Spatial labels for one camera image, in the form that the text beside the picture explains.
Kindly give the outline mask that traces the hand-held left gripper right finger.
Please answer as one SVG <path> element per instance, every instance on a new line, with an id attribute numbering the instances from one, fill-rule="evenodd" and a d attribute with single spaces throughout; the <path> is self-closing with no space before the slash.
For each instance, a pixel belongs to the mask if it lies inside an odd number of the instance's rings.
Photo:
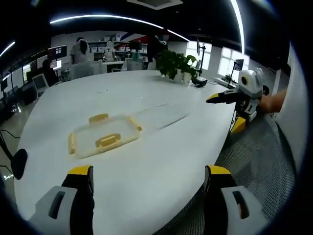
<path id="1" fill-rule="evenodd" d="M 268 223 L 258 199 L 224 167 L 205 167 L 205 235 L 257 235 Z"/>

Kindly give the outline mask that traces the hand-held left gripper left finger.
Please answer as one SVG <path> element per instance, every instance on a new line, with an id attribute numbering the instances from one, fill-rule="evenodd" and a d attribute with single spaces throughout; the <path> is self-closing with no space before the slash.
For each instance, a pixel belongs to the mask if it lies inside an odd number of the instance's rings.
<path id="1" fill-rule="evenodd" d="M 75 167 L 36 203 L 29 222 L 42 235 L 92 235 L 93 193 L 93 166 Z"/>

